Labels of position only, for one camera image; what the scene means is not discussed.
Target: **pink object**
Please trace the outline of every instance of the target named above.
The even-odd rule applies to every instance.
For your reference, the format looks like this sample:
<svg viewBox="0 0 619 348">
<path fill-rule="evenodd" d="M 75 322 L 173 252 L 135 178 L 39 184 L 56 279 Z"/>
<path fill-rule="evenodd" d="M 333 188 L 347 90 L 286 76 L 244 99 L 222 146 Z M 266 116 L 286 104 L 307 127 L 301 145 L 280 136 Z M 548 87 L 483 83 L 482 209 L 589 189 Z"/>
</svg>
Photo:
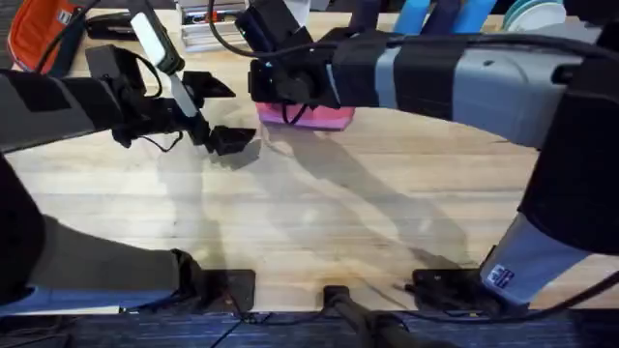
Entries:
<svg viewBox="0 0 619 348">
<path fill-rule="evenodd" d="M 281 116 L 281 104 L 257 102 L 258 116 L 263 123 L 285 124 Z M 288 120 L 294 119 L 301 110 L 300 104 L 289 105 L 286 108 Z M 307 108 L 295 127 L 306 127 L 324 131 L 343 131 L 352 122 L 355 114 L 354 107 L 343 107 L 332 109 L 325 106 L 318 106 L 314 110 Z"/>
</svg>

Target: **sticker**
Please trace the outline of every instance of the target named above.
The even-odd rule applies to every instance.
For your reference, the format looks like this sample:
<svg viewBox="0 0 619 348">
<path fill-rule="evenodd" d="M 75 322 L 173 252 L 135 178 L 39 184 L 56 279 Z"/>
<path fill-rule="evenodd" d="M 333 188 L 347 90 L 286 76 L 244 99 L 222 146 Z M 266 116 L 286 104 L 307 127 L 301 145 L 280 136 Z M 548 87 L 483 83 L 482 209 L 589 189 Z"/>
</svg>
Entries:
<svg viewBox="0 0 619 348">
<path fill-rule="evenodd" d="M 505 289 L 507 284 L 514 278 L 514 272 L 506 269 L 501 265 L 496 265 L 492 269 L 489 275 L 487 275 L 487 280 L 494 284 L 494 286 Z"/>
<path fill-rule="evenodd" d="M 69 24 L 69 22 L 71 21 L 71 13 L 67 12 L 65 10 L 60 10 L 58 12 L 58 17 L 57 17 L 58 21 L 67 25 Z"/>
</svg>

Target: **black cable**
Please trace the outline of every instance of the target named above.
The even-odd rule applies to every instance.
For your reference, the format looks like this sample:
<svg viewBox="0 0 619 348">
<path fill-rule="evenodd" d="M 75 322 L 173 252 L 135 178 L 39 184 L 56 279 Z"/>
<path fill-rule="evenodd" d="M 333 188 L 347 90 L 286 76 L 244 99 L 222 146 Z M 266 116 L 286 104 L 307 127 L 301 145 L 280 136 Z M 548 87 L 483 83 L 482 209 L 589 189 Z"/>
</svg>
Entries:
<svg viewBox="0 0 619 348">
<path fill-rule="evenodd" d="M 255 316 L 253 315 L 253 313 L 246 313 L 241 310 L 238 301 L 236 301 L 236 298 L 232 296 L 232 294 L 228 293 L 227 296 L 230 299 L 230 301 L 232 301 L 232 304 L 234 305 L 234 308 L 236 310 L 236 314 L 241 318 L 242 321 L 245 322 L 245 324 L 255 325 L 255 326 L 265 326 L 265 327 L 295 326 L 295 325 L 310 323 L 320 318 L 331 318 L 331 317 L 327 317 L 326 314 L 327 314 L 327 311 L 335 304 L 333 302 L 326 304 L 322 309 L 320 309 L 319 312 L 309 315 L 308 317 L 305 317 L 305 318 L 291 320 L 288 322 L 267 323 L 266 321 L 274 315 L 273 312 L 269 313 L 263 320 L 258 322 L 255 320 Z"/>
<path fill-rule="evenodd" d="M 288 111 L 287 111 L 287 104 L 283 103 L 281 105 L 281 118 L 283 119 L 283 121 L 287 124 L 287 125 L 296 125 L 297 122 L 299 122 L 299 120 L 301 119 L 301 116 L 303 116 L 303 114 L 306 112 L 306 110 L 308 109 L 308 105 L 307 104 L 303 104 L 303 106 L 301 107 L 301 109 L 299 110 L 299 112 L 297 112 L 297 115 L 292 119 L 292 121 L 288 120 Z"/>
<path fill-rule="evenodd" d="M 215 7 L 215 0 L 209 0 L 208 17 L 212 17 Z M 244 57 L 257 59 L 277 58 L 287 54 L 311 50 L 317 48 L 338 48 L 339 43 L 318 42 L 306 43 L 294 47 L 281 49 L 275 52 L 252 52 L 245 51 L 228 43 L 218 32 L 217 26 L 212 20 L 209 20 L 209 28 L 217 41 L 226 49 L 233 53 Z M 465 41 L 468 45 L 483 46 L 488 44 L 529 44 L 545 48 L 559 49 L 568 51 L 579 56 L 598 56 L 604 57 L 619 63 L 619 53 L 609 50 L 604 47 L 595 46 L 594 44 L 584 43 L 573 39 L 547 37 L 542 35 L 530 34 L 501 34 L 501 35 L 467 35 Z M 364 44 L 385 44 L 383 41 L 360 41 Z M 387 45 L 402 45 L 402 44 L 448 44 L 462 43 L 462 35 L 451 35 L 445 37 L 434 36 L 401 36 L 388 40 Z"/>
<path fill-rule="evenodd" d="M 607 276 L 602 281 L 582 291 L 581 293 L 567 299 L 566 301 L 556 304 L 550 308 L 543 309 L 531 314 L 527 314 L 520 317 L 513 318 L 496 318 L 496 319 L 446 319 L 440 317 L 426 316 L 413 311 L 405 311 L 402 314 L 428 320 L 434 323 L 442 324 L 463 324 L 463 325 L 489 325 L 489 324 L 521 324 L 532 320 L 546 319 L 547 317 L 558 314 L 566 309 L 569 309 L 575 305 L 581 304 L 595 296 L 602 294 L 604 291 L 610 289 L 614 285 L 619 283 L 619 272 L 615 272 L 612 275 Z"/>
<path fill-rule="evenodd" d="M 243 319 L 239 320 L 236 324 L 232 325 L 230 327 L 230 329 L 228 329 L 225 333 L 223 333 L 220 338 L 218 338 L 215 342 L 213 342 L 213 344 L 211 344 L 211 348 L 215 348 L 218 345 L 220 345 L 220 343 L 222 343 L 230 334 L 232 334 L 236 328 L 240 327 L 241 324 L 243 324 Z"/>
<path fill-rule="evenodd" d="M 325 317 L 327 310 L 329 310 L 331 308 L 330 305 L 327 305 L 325 307 L 323 307 L 322 309 L 320 309 L 319 312 L 314 313 L 312 315 L 308 315 L 305 318 L 301 318 L 301 319 L 296 319 L 296 320 L 291 320 L 291 321 L 287 321 L 287 322 L 269 322 L 269 323 L 264 323 L 264 322 L 257 322 L 257 323 L 248 323 L 249 325 L 256 325 L 256 326 L 265 326 L 265 327 L 289 327 L 289 326 L 296 326 L 296 325 L 301 325 L 301 324 L 307 324 L 307 323 L 311 323 L 313 321 L 316 321 L 320 318 Z"/>
<path fill-rule="evenodd" d="M 170 152 L 170 150 L 174 149 L 174 147 L 176 146 L 176 144 L 178 144 L 179 141 L 183 140 L 183 133 L 181 131 L 178 132 L 178 136 L 176 137 L 176 139 L 174 139 L 174 142 L 172 142 L 172 145 L 170 145 L 170 147 L 168 147 L 167 149 L 165 149 L 162 145 L 158 144 L 157 141 L 149 138 L 148 136 L 139 136 L 139 138 L 142 138 L 150 143 L 152 143 L 153 145 L 157 146 L 163 153 L 168 153 Z"/>
<path fill-rule="evenodd" d="M 209 6 L 207 9 L 207 17 L 208 18 L 212 18 L 213 17 L 213 10 L 215 8 L 215 0 L 209 0 Z M 286 54 L 290 54 L 290 53 L 294 53 L 294 52 L 299 52 L 299 51 L 303 51 L 303 50 L 309 50 L 312 48 L 337 48 L 338 47 L 338 43 L 306 43 L 306 44 L 301 44 L 298 46 L 294 46 L 294 47 L 289 47 L 289 48 L 285 48 L 285 49 L 281 49 L 279 51 L 276 52 L 252 52 L 252 51 L 245 51 L 239 47 L 236 47 L 230 43 L 228 43 L 218 32 L 217 30 L 217 26 L 215 25 L 215 23 L 213 22 L 213 20 L 209 20 L 209 28 L 211 29 L 211 32 L 213 33 L 213 36 L 215 37 L 215 39 L 217 39 L 218 42 L 220 42 L 220 44 L 225 47 L 227 50 L 232 51 L 238 55 L 244 56 L 244 57 L 250 57 L 250 58 L 259 58 L 259 59 L 268 59 L 268 58 L 276 58 L 276 57 L 280 57 L 282 55 L 286 55 Z"/>
<path fill-rule="evenodd" d="M 132 55 L 137 60 L 142 62 L 144 64 L 144 66 L 146 67 L 146 69 L 148 69 L 148 71 L 151 72 L 151 74 L 157 79 L 157 84 L 159 86 L 159 89 L 157 90 L 157 93 L 155 93 L 152 96 L 147 96 L 146 98 L 159 98 L 162 95 L 162 92 L 163 92 L 162 80 L 159 78 L 159 75 L 157 74 L 157 70 L 155 69 L 153 64 L 151 64 L 151 62 L 149 62 L 144 57 L 140 56 L 139 54 L 135 54 L 135 53 L 129 51 L 128 49 L 125 49 L 125 48 L 117 48 L 117 49 L 122 49 L 122 50 L 128 52 L 130 55 Z"/>
<path fill-rule="evenodd" d="M 61 30 L 60 33 L 58 33 L 58 35 L 56 35 L 56 37 L 51 41 L 51 43 L 47 45 L 47 48 L 45 49 L 44 53 L 41 55 L 41 59 L 39 60 L 39 63 L 37 63 L 37 66 L 34 69 L 34 73 L 41 73 L 41 71 L 43 70 L 43 67 L 45 66 L 45 63 L 47 62 L 47 58 L 49 58 L 49 55 L 54 50 L 56 45 L 60 43 L 62 38 L 67 34 L 69 30 L 71 30 L 75 26 L 75 24 L 78 21 L 80 21 L 82 18 L 86 16 L 86 13 L 88 13 L 90 9 L 97 6 L 97 4 L 99 4 L 100 2 L 101 0 L 92 0 L 78 14 L 76 14 L 73 18 L 71 18 L 71 21 L 67 24 L 67 26 L 65 26 L 65 28 Z"/>
</svg>

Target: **wooden tabletop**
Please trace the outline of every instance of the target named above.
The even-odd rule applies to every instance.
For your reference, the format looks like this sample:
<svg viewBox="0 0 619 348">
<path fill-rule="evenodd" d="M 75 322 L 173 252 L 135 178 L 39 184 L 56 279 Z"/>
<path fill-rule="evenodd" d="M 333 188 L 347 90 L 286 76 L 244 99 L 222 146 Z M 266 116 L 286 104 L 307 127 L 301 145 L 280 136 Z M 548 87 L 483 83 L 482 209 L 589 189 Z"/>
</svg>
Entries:
<svg viewBox="0 0 619 348">
<path fill-rule="evenodd" d="M 178 15 L 158 13 L 178 44 Z M 309 30 L 317 39 L 348 18 L 311 14 Z M 380 28 L 395 18 L 382 15 Z M 74 76 L 89 75 L 83 50 L 101 44 L 84 40 Z M 138 43 L 115 44 L 143 52 Z M 141 140 L 127 150 L 103 132 L 10 155 L 43 212 L 132 246 L 184 249 L 204 268 L 254 269 L 256 310 L 319 308 L 327 284 L 348 285 L 371 308 L 414 308 L 399 290 L 413 270 L 477 267 L 516 214 L 537 157 L 531 149 L 386 109 L 358 109 L 343 132 L 266 127 L 247 93 L 248 59 L 183 55 L 186 70 L 209 71 L 237 93 L 202 112 L 212 125 L 258 128 L 247 150 L 209 156 L 187 138 L 168 154 Z M 155 138 L 170 144 L 174 136 Z M 533 306 L 562 301 L 617 268 L 617 258 L 592 256 Z M 614 289 L 583 306 L 618 304 Z"/>
</svg>

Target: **black mount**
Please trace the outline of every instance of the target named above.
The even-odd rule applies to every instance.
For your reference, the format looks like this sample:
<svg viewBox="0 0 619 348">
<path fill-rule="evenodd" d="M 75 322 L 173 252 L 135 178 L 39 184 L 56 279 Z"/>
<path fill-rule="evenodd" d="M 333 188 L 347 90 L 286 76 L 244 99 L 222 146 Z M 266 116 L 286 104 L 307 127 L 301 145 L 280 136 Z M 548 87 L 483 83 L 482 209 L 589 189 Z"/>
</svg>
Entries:
<svg viewBox="0 0 619 348">
<path fill-rule="evenodd" d="M 394 313 L 369 310 L 350 298 L 346 286 L 329 285 L 323 289 L 324 303 L 332 307 L 355 331 L 364 348 L 453 348 L 447 342 L 429 341 L 410 333 Z"/>
<path fill-rule="evenodd" d="M 179 266 L 179 288 L 169 298 L 135 308 L 129 313 L 202 314 L 249 312 L 254 305 L 253 270 L 202 270 L 186 252 L 173 249 Z"/>
<path fill-rule="evenodd" d="M 412 283 L 404 290 L 415 297 L 415 306 L 423 311 L 440 311 L 449 316 L 488 316 L 499 318 L 526 314 L 529 304 L 507 303 L 482 284 L 480 270 L 494 246 L 477 269 L 415 270 Z"/>
</svg>

